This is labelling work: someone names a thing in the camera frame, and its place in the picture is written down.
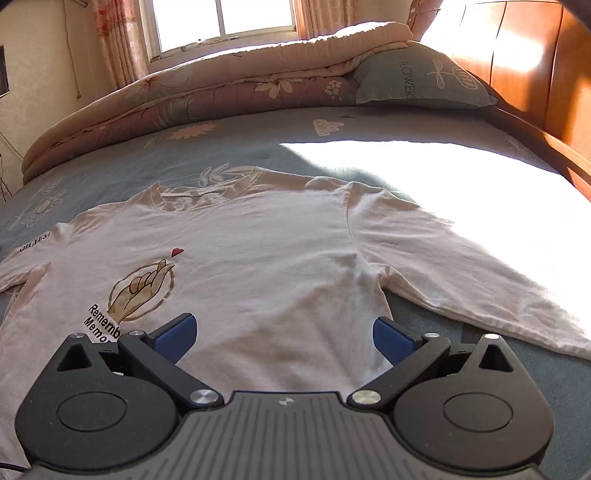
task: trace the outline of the circular cap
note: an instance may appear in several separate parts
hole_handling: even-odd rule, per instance
[[[357,390],[351,397],[359,405],[375,405],[382,399],[382,395],[374,390]]]
[[[98,432],[119,423],[126,410],[127,404],[117,395],[86,392],[64,400],[57,409],[57,417],[69,429]]]
[[[511,406],[487,393],[464,393],[450,398],[443,414],[456,427],[469,432],[494,432],[507,425],[513,417]]]
[[[195,390],[193,393],[189,395],[189,400],[197,405],[209,405],[211,403],[217,402],[217,399],[220,396],[217,392],[213,390],[209,390],[208,388],[202,388],[201,390]]]

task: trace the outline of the window pane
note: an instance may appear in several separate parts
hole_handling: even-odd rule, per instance
[[[153,0],[162,51],[219,37],[215,0]]]
[[[289,0],[222,0],[227,34],[291,25]]]

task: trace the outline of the headboard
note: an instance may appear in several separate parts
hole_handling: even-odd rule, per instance
[[[561,173],[591,200],[591,33],[568,10],[557,0],[414,0],[408,25],[492,87],[502,101],[488,116],[573,157]]]

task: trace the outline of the blue gripper pad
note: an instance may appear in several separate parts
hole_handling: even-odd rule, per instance
[[[392,365],[400,363],[417,349],[413,340],[381,319],[374,322],[374,345]]]
[[[189,315],[154,340],[154,350],[170,360],[178,362],[197,340],[197,320]]]

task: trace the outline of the pillow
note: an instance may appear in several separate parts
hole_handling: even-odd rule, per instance
[[[451,58],[420,43],[377,53],[354,74],[356,103],[388,100],[431,108],[477,108],[496,104],[483,84]]]

